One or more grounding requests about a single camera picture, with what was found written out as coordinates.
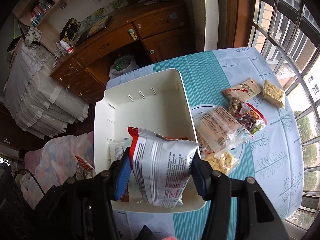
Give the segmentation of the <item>yellow puffed snack bag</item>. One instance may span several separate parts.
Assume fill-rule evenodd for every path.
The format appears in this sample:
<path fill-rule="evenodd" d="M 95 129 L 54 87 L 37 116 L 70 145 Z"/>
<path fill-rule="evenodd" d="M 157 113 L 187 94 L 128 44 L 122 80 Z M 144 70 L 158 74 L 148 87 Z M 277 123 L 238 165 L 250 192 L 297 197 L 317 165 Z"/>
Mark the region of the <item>yellow puffed snack bag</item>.
<path fill-rule="evenodd" d="M 235 156 L 230 148 L 225 148 L 220 152 L 210 152 L 204 156 L 213 170 L 220 171 L 225 175 L 231 174 L 239 165 L 240 160 Z"/>

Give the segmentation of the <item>clear bag with label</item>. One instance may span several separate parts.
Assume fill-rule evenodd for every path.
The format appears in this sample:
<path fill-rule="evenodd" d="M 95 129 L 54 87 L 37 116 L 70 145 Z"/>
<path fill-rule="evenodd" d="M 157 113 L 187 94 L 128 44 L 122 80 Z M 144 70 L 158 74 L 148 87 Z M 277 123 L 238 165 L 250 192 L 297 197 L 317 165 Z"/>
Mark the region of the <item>clear bag with label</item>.
<path fill-rule="evenodd" d="M 108 139 L 111 162 L 120 160 L 126 148 L 131 146 L 131 142 L 132 142 L 131 138 L 123 138 L 120 140 Z"/>

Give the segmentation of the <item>red and white snack bag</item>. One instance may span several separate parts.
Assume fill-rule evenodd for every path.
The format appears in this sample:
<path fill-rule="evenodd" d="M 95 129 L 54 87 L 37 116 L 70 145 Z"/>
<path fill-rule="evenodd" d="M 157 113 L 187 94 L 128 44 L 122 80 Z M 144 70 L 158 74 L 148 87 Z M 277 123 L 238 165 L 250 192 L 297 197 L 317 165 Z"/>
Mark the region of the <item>red and white snack bag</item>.
<path fill-rule="evenodd" d="M 182 204 L 198 144 L 190 140 L 169 139 L 147 129 L 127 129 L 132 137 L 132 171 L 142 200 L 166 209 Z"/>

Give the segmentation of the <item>clear bag of biscuits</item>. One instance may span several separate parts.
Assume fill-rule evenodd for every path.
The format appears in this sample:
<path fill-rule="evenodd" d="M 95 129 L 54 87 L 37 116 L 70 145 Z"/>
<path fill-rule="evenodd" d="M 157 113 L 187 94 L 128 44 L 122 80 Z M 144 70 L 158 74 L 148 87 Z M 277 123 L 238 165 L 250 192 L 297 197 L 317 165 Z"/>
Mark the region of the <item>clear bag of biscuits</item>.
<path fill-rule="evenodd" d="M 193 120 L 200 151 L 204 155 L 235 148 L 252 137 L 222 106 L 194 109 Z"/>

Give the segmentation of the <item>red-lid dried fruit packet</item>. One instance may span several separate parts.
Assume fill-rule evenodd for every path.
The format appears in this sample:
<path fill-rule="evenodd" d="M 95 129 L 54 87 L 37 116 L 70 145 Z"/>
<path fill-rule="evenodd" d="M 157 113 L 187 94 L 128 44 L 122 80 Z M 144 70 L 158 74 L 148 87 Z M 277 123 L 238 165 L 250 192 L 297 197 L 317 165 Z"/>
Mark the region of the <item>red-lid dried fruit packet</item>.
<path fill-rule="evenodd" d="M 238 122 L 252 135 L 267 126 L 266 118 L 250 103 L 244 103 L 240 113 L 236 116 Z"/>

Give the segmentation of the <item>white plastic storage bin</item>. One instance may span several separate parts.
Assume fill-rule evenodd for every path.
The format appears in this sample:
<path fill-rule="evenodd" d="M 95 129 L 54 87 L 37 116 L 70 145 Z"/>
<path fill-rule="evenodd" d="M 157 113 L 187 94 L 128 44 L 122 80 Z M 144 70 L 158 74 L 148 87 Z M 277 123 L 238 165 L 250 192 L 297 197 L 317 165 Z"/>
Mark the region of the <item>white plastic storage bin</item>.
<path fill-rule="evenodd" d="M 129 150 L 133 181 L 121 186 L 128 189 L 129 201 L 114 200 L 115 210 L 177 213 L 204 206 L 191 178 L 199 149 L 178 70 L 162 70 L 105 90 L 95 105 L 96 172 L 110 168 L 120 142 Z"/>

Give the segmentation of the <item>yellow rice cracker block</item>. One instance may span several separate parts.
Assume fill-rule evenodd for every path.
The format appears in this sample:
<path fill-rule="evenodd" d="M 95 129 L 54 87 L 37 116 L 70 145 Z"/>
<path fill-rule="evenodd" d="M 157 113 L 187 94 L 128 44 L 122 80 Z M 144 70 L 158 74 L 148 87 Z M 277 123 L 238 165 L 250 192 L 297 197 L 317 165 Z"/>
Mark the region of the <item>yellow rice cracker block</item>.
<path fill-rule="evenodd" d="M 263 97 L 277 108 L 284 108 L 285 106 L 285 92 L 278 86 L 274 85 L 268 80 L 265 80 L 263 86 Z"/>

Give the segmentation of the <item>small red sauce packet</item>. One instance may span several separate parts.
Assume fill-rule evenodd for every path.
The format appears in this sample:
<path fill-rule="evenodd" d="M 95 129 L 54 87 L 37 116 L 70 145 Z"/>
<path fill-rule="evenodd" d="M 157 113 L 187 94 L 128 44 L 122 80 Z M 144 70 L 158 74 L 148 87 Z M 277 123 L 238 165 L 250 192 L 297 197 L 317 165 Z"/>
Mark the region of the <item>small red sauce packet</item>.
<path fill-rule="evenodd" d="M 117 189 L 117 196 L 119 202 L 129 202 L 129 188 L 128 185 L 126 187 L 121 187 Z"/>

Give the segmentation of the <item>small brown-white snack packet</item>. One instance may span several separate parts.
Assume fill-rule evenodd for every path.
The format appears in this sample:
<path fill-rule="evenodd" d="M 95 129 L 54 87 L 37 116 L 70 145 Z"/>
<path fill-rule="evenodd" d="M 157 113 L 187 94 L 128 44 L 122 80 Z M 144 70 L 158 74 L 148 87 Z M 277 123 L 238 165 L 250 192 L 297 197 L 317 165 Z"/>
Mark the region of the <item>small brown-white snack packet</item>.
<path fill-rule="evenodd" d="M 81 158 L 79 155 L 76 155 L 75 158 L 77 160 L 75 173 L 76 180 L 91 179 L 96 176 L 95 169 L 88 161 Z"/>

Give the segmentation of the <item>mixed nuts clear packet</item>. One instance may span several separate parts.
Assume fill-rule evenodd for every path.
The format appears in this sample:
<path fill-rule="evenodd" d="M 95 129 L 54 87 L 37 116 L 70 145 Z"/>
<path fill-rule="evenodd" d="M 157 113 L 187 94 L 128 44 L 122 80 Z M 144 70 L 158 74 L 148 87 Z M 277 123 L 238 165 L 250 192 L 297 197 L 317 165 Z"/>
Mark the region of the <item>mixed nuts clear packet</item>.
<path fill-rule="evenodd" d="M 229 101 L 228 113 L 233 117 L 236 117 L 240 113 L 243 105 L 244 101 L 241 98 L 231 97 Z"/>

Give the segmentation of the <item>beige soda cracker pack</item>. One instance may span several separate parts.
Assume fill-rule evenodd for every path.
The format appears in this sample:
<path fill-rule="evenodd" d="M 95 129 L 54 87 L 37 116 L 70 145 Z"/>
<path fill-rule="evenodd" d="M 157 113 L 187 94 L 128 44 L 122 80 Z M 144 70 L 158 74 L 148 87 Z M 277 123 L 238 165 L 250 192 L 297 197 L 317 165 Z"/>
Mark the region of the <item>beige soda cracker pack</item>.
<path fill-rule="evenodd" d="M 251 77 L 246 81 L 223 90 L 222 93 L 230 99 L 238 98 L 241 101 L 246 102 L 260 94 L 261 88 Z"/>

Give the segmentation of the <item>white lace-covered furniture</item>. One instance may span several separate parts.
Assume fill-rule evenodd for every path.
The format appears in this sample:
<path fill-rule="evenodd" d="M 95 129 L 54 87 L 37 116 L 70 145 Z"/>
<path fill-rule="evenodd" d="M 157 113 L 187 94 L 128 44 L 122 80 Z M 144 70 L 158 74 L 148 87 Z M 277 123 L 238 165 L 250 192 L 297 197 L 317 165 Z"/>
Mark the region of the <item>white lace-covered furniture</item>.
<path fill-rule="evenodd" d="M 39 138 L 65 133 L 88 117 L 89 104 L 50 77 L 54 57 L 44 48 L 21 43 L 4 88 L 4 105 L 16 125 Z"/>

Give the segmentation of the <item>plastic trash bag under desk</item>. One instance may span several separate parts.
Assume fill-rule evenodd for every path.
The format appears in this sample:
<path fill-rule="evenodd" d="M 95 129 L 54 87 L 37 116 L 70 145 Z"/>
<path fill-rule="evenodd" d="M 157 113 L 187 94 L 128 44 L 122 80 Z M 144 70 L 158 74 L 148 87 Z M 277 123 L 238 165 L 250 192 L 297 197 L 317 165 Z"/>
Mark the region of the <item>plastic trash bag under desk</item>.
<path fill-rule="evenodd" d="M 110 80 L 115 79 L 121 75 L 127 74 L 134 70 L 137 70 L 139 67 L 136 64 L 134 56 L 124 55 L 118 58 L 114 64 L 110 67 L 109 77 Z"/>

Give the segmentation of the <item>wooden desk with drawers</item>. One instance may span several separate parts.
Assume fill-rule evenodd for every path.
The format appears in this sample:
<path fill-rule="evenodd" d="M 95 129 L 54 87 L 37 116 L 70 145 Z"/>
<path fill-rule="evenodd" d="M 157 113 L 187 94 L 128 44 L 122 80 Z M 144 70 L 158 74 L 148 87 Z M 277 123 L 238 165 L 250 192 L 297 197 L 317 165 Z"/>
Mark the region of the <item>wooden desk with drawers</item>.
<path fill-rule="evenodd" d="M 195 52 L 195 40 L 182 1 L 133 4 L 112 14 L 105 29 L 59 60 L 50 77 L 95 104 L 103 96 L 116 59 L 133 56 L 138 67 Z"/>

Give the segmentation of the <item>wooden bookshelf with books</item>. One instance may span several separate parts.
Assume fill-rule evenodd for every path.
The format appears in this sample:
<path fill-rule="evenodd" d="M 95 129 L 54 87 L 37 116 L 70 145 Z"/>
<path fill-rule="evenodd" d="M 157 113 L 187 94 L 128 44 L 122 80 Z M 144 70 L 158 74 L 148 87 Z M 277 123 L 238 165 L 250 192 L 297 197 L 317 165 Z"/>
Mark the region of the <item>wooden bookshelf with books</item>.
<path fill-rule="evenodd" d="M 102 4 L 103 0 L 19 0 L 12 13 L 18 23 L 39 29 L 40 43 L 54 53 L 64 23 L 70 17 L 84 20 Z"/>

